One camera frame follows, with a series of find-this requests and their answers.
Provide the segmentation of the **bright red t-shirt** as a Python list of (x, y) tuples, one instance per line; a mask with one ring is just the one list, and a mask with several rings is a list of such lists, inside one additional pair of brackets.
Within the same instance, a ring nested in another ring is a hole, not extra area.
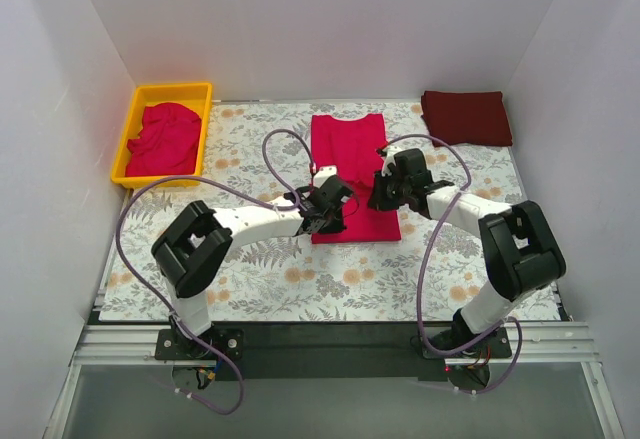
[(384, 118), (379, 113), (356, 120), (330, 115), (312, 117), (311, 152), (315, 164), (335, 166), (339, 177), (355, 192), (355, 197), (344, 208), (345, 230), (314, 234), (311, 239), (314, 245), (401, 240), (397, 212), (379, 212), (367, 206), (373, 192), (374, 174), (383, 165), (376, 149), (385, 144)]

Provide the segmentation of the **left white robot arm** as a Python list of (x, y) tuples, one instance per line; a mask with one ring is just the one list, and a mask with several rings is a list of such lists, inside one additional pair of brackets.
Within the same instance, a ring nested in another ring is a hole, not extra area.
[(206, 290), (227, 255), (272, 238), (342, 232), (343, 208), (354, 197), (353, 188), (333, 174), (263, 205), (214, 209), (202, 201), (188, 204), (151, 247), (168, 287), (180, 349), (193, 359), (211, 351)]

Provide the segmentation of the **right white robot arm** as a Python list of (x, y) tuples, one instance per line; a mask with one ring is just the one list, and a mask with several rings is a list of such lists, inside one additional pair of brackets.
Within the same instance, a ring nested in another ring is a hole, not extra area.
[(423, 348), (433, 355), (475, 356), (522, 301), (566, 272), (545, 215), (533, 201), (511, 205), (479, 197), (450, 181), (434, 180), (416, 148), (388, 145), (377, 153), (383, 165), (374, 174), (369, 208), (387, 212), (406, 206), (435, 221), (438, 228), (449, 224), (481, 242), (486, 283), (455, 312), (448, 329), (434, 336), (419, 331)]

